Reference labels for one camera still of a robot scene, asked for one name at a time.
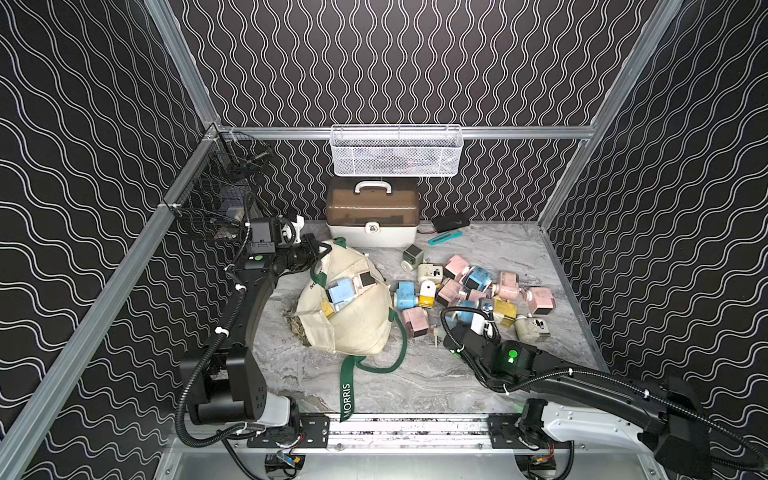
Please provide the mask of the dusty pink small sharpener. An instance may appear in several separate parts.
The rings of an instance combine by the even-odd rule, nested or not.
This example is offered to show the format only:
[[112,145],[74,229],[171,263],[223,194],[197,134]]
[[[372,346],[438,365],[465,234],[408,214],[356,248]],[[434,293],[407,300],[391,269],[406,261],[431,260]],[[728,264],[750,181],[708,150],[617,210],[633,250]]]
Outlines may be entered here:
[[408,335],[418,338],[428,333],[430,329],[429,317],[422,307],[413,307],[402,311]]

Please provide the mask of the pink round pencil sharpener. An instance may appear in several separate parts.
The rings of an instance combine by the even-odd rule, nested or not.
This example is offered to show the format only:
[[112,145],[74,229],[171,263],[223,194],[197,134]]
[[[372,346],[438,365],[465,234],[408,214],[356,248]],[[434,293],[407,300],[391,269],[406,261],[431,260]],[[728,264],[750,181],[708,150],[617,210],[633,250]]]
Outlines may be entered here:
[[509,271],[501,271],[498,280],[491,284],[491,293],[493,297],[515,302],[520,294],[518,275]]

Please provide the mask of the pink boxy pencil sharpener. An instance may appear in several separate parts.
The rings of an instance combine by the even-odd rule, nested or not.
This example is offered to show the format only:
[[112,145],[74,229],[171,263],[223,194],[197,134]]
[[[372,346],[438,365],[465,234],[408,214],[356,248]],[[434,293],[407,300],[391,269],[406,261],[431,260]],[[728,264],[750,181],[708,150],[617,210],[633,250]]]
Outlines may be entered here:
[[464,286],[455,279],[448,279],[437,292],[435,301],[443,307],[456,306],[467,298]]

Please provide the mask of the cream tote bag green handles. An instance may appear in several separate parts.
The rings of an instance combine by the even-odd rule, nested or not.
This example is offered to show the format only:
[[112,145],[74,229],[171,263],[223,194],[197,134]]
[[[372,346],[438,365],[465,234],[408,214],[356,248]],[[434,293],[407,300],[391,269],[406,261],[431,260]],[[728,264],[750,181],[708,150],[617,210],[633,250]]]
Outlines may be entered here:
[[[339,372],[339,415],[345,422],[356,410],[355,372],[385,375],[397,371],[407,354],[408,335],[394,309],[389,284],[373,261],[348,246],[342,238],[323,242],[331,245],[332,251],[309,270],[310,280],[286,314],[286,323],[304,345],[345,356]],[[356,299],[335,311],[326,289],[340,278],[354,281],[356,275],[364,271],[370,271],[377,283],[365,291],[356,289]],[[368,365],[366,359],[384,349],[394,326],[401,335],[396,360],[386,367]]]

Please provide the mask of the blue rounded pencil sharpener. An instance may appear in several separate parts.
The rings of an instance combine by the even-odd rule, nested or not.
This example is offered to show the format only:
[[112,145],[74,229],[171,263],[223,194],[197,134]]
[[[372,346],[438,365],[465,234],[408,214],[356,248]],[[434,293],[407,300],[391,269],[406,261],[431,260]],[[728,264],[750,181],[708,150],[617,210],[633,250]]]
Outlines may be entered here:
[[397,310],[408,310],[419,306],[419,296],[415,292],[413,281],[400,281],[393,294],[393,303]]

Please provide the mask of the pink square pencil sharpener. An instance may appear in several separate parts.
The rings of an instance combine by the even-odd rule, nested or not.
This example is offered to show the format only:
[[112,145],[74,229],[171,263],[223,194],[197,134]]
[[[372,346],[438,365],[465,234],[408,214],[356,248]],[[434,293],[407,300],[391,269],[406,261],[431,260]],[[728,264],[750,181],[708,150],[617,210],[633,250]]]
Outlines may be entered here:
[[525,292],[529,313],[532,315],[547,315],[556,307],[552,291],[546,287],[530,287]]

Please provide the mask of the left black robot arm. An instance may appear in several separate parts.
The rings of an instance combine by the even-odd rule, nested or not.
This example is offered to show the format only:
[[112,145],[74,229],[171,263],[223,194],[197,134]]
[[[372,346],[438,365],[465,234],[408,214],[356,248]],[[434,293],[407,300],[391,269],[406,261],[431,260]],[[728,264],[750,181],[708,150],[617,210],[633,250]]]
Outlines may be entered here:
[[273,252],[249,252],[226,268],[234,291],[203,346],[188,351],[179,370],[183,387],[174,414],[186,446],[204,448],[271,432],[280,442],[300,435],[296,402],[268,391],[253,352],[266,304],[287,275],[314,271],[332,246],[305,234]]

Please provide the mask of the olive yellow square sharpener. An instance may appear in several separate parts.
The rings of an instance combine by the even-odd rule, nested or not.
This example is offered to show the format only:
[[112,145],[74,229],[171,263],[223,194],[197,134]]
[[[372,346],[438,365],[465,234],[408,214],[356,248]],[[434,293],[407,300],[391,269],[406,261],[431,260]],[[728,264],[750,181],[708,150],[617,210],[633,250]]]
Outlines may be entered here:
[[496,298],[493,304],[493,317],[500,328],[510,328],[518,315],[518,307],[515,303]]

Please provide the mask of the blue square pencil sharpener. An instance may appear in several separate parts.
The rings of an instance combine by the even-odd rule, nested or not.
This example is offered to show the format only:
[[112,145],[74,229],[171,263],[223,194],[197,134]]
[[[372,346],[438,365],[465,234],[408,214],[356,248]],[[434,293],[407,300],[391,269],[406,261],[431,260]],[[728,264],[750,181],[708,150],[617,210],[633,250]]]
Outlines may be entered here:
[[491,273],[483,267],[473,266],[463,278],[463,285],[469,290],[486,291],[492,283]]

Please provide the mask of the light blue pencil sharpener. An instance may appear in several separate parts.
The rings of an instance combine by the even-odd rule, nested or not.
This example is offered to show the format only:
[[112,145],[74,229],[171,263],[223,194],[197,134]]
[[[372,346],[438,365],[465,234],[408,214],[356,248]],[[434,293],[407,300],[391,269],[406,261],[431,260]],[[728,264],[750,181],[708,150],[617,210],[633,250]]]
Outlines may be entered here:
[[354,281],[351,278],[335,280],[327,289],[328,301],[335,311],[343,309],[358,296]]

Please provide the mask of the cream cartoon pencil sharpener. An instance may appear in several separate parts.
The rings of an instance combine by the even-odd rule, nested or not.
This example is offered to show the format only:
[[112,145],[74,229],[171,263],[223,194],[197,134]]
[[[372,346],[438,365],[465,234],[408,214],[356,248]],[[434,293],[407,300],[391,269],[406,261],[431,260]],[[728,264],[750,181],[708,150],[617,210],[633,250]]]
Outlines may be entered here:
[[551,337],[547,322],[542,318],[520,316],[514,322],[515,333],[520,342],[534,344]]

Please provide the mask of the cream white pencil sharpener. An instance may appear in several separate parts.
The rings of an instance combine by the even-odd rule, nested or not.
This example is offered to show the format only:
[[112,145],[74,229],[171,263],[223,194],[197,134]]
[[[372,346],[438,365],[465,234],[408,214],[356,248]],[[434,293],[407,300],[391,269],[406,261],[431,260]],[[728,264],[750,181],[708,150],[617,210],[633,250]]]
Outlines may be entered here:
[[442,265],[432,263],[422,263],[417,267],[417,281],[419,284],[425,281],[432,281],[435,285],[442,283],[444,278],[444,268]]

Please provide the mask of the teal blue small sharpener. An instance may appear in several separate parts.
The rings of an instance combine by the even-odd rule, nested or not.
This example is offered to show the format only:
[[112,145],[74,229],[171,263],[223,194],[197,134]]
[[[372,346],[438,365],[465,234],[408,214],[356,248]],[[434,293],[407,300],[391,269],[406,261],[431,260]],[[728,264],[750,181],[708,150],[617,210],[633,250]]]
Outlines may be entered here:
[[458,303],[458,306],[462,307],[462,310],[454,313],[455,320],[463,324],[471,324],[475,314],[472,312],[466,311],[466,308],[477,310],[478,302],[472,301],[472,300],[462,300]]

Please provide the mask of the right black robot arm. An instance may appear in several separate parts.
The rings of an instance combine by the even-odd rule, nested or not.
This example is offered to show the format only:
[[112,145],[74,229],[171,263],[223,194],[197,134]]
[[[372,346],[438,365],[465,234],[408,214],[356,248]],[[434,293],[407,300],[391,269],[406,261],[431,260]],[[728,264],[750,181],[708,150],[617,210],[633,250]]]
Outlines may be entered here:
[[766,453],[706,417],[683,379],[636,382],[583,367],[535,346],[503,340],[488,316],[474,331],[456,319],[460,311],[450,307],[441,312],[443,344],[486,389],[505,395],[517,391],[556,395],[612,414],[637,427],[634,440],[675,473],[704,479],[716,466],[766,473]]

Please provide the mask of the yellow pencil sharpener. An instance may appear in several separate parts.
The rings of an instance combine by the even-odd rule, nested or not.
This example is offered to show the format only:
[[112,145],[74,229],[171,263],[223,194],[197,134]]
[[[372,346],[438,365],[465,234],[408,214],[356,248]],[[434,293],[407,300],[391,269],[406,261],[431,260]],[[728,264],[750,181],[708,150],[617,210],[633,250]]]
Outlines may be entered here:
[[425,309],[434,307],[437,294],[437,284],[433,280],[424,280],[420,283],[418,295],[419,306]]

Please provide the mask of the green pencil sharpener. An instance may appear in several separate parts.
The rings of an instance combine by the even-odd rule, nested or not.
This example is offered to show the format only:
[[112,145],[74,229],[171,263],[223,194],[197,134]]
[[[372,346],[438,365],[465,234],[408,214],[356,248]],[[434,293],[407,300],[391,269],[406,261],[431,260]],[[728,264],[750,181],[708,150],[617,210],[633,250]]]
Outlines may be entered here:
[[413,271],[423,263],[423,260],[423,249],[415,244],[411,244],[402,253],[401,267],[405,271]]

